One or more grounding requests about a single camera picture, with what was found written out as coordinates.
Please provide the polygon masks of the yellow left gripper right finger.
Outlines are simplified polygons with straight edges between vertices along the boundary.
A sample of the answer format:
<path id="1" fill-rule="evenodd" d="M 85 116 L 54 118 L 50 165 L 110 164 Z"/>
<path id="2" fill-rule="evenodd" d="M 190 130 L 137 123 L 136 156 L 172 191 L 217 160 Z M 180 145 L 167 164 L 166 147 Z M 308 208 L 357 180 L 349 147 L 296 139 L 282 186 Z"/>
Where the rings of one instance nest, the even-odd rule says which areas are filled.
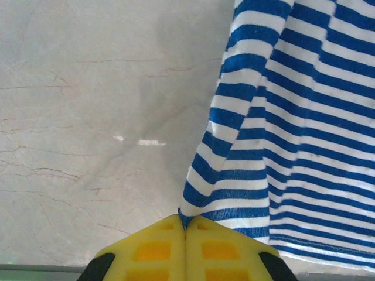
<path id="1" fill-rule="evenodd" d="M 187 280 L 297 280 L 278 251 L 197 216 L 186 231 Z"/>

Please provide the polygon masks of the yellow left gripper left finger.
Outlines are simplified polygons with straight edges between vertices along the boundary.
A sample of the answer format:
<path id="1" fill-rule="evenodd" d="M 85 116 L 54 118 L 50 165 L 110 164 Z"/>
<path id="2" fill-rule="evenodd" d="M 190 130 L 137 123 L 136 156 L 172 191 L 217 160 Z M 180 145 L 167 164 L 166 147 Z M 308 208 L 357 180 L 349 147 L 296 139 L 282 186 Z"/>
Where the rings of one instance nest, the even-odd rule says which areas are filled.
<path id="1" fill-rule="evenodd" d="M 170 215 L 100 250 L 78 280 L 186 280 L 185 231 Z"/>

